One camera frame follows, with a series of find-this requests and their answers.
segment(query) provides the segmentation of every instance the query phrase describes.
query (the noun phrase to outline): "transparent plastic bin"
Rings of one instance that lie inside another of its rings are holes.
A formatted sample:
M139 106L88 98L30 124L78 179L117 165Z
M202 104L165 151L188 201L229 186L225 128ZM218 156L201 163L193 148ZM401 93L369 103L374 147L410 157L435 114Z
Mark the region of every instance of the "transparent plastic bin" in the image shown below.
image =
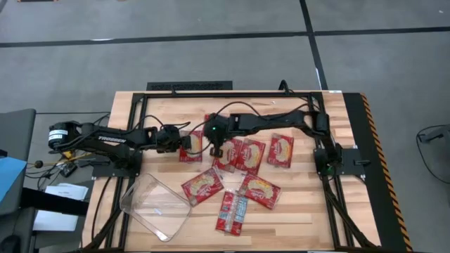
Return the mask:
M142 174L120 200L120 209L170 241L191 213L191 205L150 174Z

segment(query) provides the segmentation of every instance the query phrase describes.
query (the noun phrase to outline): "red snack packet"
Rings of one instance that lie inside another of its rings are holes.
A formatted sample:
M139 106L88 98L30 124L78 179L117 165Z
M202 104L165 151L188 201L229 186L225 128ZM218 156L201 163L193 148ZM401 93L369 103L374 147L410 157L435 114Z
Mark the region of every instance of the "red snack packet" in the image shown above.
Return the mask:
M265 147L265 143L246 138L242 148L240 148L238 159L236 160L236 169L258 175Z
M217 218L216 229L232 235L240 235L247 211L247 202L246 197L226 191Z
M226 141L221 147L222 151L224 151L224 155L222 158L214 158L214 160L212 160L212 166L233 173L241 146L241 140L231 139L230 141Z
M187 135L189 131L181 131L181 135ZM202 131L193 131L191 134L191 149L189 152L196 153L202 150L202 139L203 132ZM202 154L192 155L186 152L182 147L180 148L180 162L202 162L203 156Z
M224 188L213 168L183 183L181 187L193 207Z
M281 188L258 176L247 174L239 188L238 194L248 197L269 209L273 209L280 197Z
M290 168L290 162L293 158L293 148L294 138L273 134L267 163Z

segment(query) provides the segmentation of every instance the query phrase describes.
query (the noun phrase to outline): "wooden tabletop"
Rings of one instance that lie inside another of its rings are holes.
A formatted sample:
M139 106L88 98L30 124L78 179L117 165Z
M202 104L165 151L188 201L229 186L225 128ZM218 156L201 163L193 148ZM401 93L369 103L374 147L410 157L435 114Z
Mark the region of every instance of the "wooden tabletop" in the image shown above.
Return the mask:
M129 91L116 93L109 127L127 128L132 94ZM323 99L326 112L330 115L333 137L343 147L352 147L354 145L353 133L342 94L324 91ZM150 98L146 112L147 115L155 115L165 124L191 121L191 125L186 127L186 129L191 129L203 121L205 114L216 112L227 103L237 100L251 104L263 115L287 112L304 103L299 98ZM249 111L250 109L245 105L235 104L225 109L223 113ZM145 126L158 125L154 119L146 119ZM181 228L179 234L169 242L159 241L138 221L130 219L125 250L333 249L323 188L316 175L312 155L315 147L314 140L300 130L292 128L261 131L248 137L263 141L266 146L269 146L272 133L295 138L292 165L290 169L282 169L267 164L266 158L269 149L265 149L258 176L280 186L283 192L273 210L249 200L241 236L224 234L214 229L224 195L224 190L222 190L192 208L186 224ZM211 163L212 158L206 152L203 154L201 163L180 163L178 153L157 154L154 150L148 150L143 154L141 174L153 175L180 196L186 197L181 189L181 184L209 169ZM367 238L379 245L380 240L366 186L354 176L341 176L341 180L349 215ZM85 245L91 241L94 212L105 181L106 179L97 179L94 184L83 230ZM94 234L100 231L110 215L115 183L116 179L111 179L106 188L98 211ZM225 188L235 188L237 185L238 182L234 177L225 178ZM340 242L345 245L342 221L337 213L336 216ZM122 217L116 223L113 246L118 244L121 224Z

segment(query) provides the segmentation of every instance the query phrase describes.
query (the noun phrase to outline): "black mount bracket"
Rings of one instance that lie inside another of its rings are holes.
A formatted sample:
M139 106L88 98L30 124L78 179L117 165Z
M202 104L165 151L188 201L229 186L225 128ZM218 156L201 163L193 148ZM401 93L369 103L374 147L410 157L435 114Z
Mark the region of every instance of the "black mount bracket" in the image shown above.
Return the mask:
M364 165L369 161L361 160L359 150L356 148L343 148L341 150L342 165L337 166L336 171L329 169L326 164L326 152L323 148L314 150L314 161L317 174L321 176L355 175L365 176Z
M139 176L141 173L142 152L137 152L130 155L131 162L125 168L119 168L111 160L102 155L88 155L83 161L79 161L79 166L84 167L91 165L93 177L125 177L130 178Z

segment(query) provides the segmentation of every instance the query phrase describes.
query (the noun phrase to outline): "printed label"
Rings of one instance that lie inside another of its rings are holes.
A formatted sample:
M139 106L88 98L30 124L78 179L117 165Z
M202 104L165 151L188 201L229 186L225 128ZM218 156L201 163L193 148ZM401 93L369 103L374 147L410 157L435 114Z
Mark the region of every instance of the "printed label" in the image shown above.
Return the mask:
M53 131L50 131L49 136L50 136L50 135L54 135L54 134L64 134L64 135L67 135L68 132L67 132L66 130L53 130Z
M63 135L62 134L51 135L51 136L49 136L49 141L56 139L56 138L63 138Z

